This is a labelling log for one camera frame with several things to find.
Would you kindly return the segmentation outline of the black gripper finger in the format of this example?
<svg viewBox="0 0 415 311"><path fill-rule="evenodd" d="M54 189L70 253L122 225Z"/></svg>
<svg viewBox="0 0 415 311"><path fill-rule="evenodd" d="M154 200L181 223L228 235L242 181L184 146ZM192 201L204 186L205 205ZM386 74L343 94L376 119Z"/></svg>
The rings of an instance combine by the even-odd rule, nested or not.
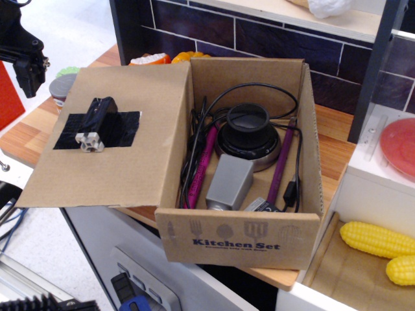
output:
<svg viewBox="0 0 415 311"><path fill-rule="evenodd" d="M37 90L45 82L45 68L27 59L18 59L13 65L20 88L27 98L36 96Z"/></svg>

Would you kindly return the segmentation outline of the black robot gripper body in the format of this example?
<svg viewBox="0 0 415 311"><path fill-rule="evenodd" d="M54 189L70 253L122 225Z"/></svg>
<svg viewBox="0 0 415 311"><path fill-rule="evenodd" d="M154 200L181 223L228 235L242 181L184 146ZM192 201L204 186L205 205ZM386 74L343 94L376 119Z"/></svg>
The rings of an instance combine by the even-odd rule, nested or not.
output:
<svg viewBox="0 0 415 311"><path fill-rule="evenodd" d="M16 63L27 60L38 65L49 65L49 59L43 55L43 42L21 24L21 8L29 3L1 1L1 61Z"/></svg>

